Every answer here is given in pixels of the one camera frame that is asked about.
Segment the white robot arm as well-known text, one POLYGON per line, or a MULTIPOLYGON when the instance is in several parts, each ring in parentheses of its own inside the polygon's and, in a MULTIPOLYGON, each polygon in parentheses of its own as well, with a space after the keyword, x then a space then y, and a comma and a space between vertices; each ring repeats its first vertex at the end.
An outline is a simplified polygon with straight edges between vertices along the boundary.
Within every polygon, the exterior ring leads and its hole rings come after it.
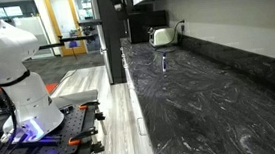
POLYGON ((2 129, 15 139, 26 133, 28 143, 39 141, 64 120, 41 76, 23 65, 38 49, 35 35, 0 19, 0 87, 15 105, 2 129))

